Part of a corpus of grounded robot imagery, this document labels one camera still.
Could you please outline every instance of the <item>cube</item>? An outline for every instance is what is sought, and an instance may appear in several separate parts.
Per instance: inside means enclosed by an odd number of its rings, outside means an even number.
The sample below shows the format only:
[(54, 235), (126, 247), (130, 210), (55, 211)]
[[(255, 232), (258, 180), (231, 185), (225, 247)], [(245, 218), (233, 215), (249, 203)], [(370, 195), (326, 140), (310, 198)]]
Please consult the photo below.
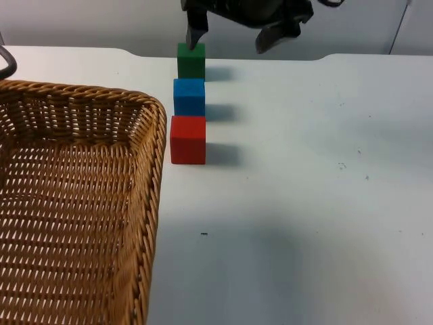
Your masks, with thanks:
[(170, 130), (171, 163), (206, 163), (206, 119), (201, 116), (173, 116)]
[(175, 79), (173, 89), (175, 115), (205, 116), (203, 79)]
[(204, 44), (197, 44), (193, 50), (185, 43), (177, 46), (177, 77), (205, 79), (206, 48)]

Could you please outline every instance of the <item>green block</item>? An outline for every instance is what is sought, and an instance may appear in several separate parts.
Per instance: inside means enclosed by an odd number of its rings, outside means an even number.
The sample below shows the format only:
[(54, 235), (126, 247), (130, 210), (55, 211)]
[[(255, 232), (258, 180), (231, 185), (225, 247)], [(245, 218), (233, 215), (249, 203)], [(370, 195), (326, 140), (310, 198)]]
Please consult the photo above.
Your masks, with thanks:
[(197, 44), (190, 51), (185, 43), (177, 46), (177, 76), (178, 78), (205, 79), (206, 49), (204, 44)]

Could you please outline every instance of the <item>robotic arm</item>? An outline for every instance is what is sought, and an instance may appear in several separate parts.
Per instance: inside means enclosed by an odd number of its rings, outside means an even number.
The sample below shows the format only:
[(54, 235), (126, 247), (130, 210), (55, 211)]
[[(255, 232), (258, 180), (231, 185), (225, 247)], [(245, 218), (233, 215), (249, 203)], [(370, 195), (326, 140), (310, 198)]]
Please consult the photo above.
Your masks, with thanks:
[[(344, 0), (318, 0), (327, 7), (339, 7)], [(194, 49), (209, 30), (207, 12), (250, 27), (261, 28), (256, 38), (257, 53), (264, 53), (284, 39), (300, 35), (300, 23), (313, 16), (310, 0), (181, 0), (187, 12), (187, 45)]]

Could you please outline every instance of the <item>white wall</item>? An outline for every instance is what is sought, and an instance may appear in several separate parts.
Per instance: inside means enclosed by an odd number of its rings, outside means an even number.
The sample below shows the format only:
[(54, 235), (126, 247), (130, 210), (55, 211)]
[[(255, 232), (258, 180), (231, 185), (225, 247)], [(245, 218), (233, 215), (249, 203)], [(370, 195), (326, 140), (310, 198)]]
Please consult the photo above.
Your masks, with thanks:
[(433, 0), (412, 0), (392, 54), (433, 55)]
[[(388, 53), (406, 0), (348, 0), (339, 9), (313, 1), (301, 38), (257, 56), (249, 30), (209, 15), (209, 58), (313, 60), (330, 53)], [(180, 0), (2, 0), (7, 45), (119, 47), (141, 56), (175, 56), (184, 41)]]

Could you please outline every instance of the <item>wicker basket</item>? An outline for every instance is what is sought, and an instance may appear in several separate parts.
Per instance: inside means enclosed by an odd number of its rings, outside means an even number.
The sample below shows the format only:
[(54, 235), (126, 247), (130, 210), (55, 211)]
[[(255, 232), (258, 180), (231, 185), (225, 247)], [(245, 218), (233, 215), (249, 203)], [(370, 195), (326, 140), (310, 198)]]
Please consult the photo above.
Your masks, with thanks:
[(0, 81), (0, 323), (145, 323), (165, 141), (144, 93)]

